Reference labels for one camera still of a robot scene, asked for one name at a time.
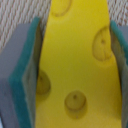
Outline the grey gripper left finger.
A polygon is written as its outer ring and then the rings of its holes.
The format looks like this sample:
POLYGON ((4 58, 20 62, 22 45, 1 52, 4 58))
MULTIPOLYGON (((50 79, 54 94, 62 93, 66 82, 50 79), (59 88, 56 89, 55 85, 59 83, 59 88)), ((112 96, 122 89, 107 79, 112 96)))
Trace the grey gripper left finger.
POLYGON ((0 128, 34 128, 40 19, 19 24, 0 54, 0 128))

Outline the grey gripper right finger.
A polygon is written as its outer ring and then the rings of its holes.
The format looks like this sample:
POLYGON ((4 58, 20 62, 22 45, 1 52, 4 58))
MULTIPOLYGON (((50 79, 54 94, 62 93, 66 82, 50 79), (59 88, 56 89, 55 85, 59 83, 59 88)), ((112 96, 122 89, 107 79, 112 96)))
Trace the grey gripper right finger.
POLYGON ((110 22, 112 50, 116 57, 122 94, 122 128, 128 128, 128 26, 110 22))

